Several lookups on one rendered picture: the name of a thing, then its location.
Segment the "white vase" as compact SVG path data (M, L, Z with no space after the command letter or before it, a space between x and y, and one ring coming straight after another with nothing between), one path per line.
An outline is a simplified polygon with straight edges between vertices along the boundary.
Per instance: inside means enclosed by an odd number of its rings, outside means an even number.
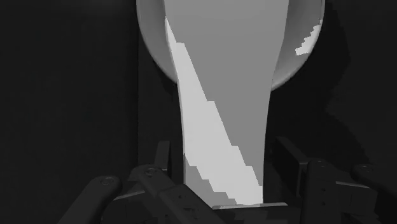
M326 0L136 0L143 40L178 86L183 182L208 206L263 201L270 93L304 64Z

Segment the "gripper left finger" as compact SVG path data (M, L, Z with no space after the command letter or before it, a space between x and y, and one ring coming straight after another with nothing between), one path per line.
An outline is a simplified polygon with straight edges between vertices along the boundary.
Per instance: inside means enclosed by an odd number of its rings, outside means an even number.
M171 144L160 141L155 162L134 168L129 181L136 184L120 195L122 182L116 176L92 179L57 224L100 224L112 201L138 199L151 214L172 224L225 224L196 193L185 184L176 185L168 176Z

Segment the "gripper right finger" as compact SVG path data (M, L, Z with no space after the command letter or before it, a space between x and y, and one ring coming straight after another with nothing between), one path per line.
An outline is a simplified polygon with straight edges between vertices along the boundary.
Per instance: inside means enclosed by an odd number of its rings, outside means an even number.
M272 165L300 201L299 224L397 224L397 171L370 164L343 172L276 137Z

